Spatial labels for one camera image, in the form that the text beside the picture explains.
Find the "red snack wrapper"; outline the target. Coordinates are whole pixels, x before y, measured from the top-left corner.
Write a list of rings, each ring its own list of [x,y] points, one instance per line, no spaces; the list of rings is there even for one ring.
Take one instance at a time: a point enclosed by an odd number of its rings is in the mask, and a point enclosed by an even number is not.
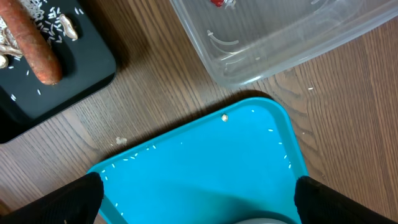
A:
[[[210,0],[210,2],[216,7],[221,7],[224,4],[224,0]]]

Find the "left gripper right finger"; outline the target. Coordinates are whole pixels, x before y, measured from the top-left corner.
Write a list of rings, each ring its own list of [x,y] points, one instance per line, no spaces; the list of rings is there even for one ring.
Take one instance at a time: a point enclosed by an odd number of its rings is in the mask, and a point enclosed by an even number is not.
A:
[[[302,224],[397,224],[309,176],[297,180],[294,202]]]

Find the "orange carrot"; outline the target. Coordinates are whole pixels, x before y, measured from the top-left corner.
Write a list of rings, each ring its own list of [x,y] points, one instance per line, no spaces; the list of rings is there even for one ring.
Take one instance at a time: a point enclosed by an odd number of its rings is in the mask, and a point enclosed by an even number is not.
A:
[[[39,81],[44,85],[59,83],[62,79],[60,62],[22,4],[16,0],[1,0],[1,17]]]

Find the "large white plate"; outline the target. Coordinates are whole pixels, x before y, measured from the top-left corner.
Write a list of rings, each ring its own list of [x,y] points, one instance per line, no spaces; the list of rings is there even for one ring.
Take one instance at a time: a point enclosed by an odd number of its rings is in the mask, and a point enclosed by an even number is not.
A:
[[[272,218],[252,218],[237,222],[235,224],[286,224],[286,222]]]

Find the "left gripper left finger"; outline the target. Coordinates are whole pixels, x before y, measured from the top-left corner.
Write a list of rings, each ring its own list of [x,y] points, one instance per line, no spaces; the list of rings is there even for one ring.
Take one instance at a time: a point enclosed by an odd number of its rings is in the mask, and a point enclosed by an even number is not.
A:
[[[90,172],[1,217],[1,224],[93,223],[103,197],[104,183],[99,173]]]

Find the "rice and peanut scraps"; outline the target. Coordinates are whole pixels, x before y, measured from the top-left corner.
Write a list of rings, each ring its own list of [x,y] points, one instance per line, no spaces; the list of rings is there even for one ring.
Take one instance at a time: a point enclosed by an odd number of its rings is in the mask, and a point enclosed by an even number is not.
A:
[[[49,12],[46,12],[43,7],[43,4],[46,3],[45,1],[26,0],[19,2],[28,13],[37,30],[49,44],[51,50],[53,42],[60,44],[63,42],[62,36],[55,35],[56,30],[62,33],[63,36],[69,37],[72,41],[76,41],[79,38],[73,22],[65,14],[61,13],[60,8],[51,7]],[[17,60],[25,58],[4,19],[1,17],[1,68],[8,66],[8,55],[12,55]]]

